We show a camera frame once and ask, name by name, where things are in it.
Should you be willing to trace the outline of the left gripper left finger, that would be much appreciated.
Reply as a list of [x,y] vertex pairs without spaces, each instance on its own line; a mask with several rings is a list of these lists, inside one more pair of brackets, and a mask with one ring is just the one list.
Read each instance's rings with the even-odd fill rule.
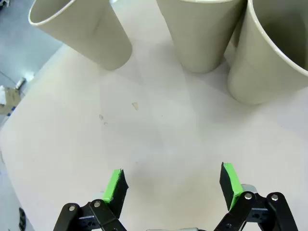
[[125,231],[119,218],[127,190],[124,170],[114,170],[101,199],[95,199],[84,206],[65,204],[53,230]]

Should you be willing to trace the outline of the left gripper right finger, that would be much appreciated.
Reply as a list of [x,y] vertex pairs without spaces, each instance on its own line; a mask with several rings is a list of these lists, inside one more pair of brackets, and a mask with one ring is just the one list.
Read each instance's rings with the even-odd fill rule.
[[298,227],[284,195],[258,194],[253,185],[241,184],[231,163],[222,163],[219,183],[228,213],[216,231],[241,231],[246,223],[256,223],[262,231],[296,231]]

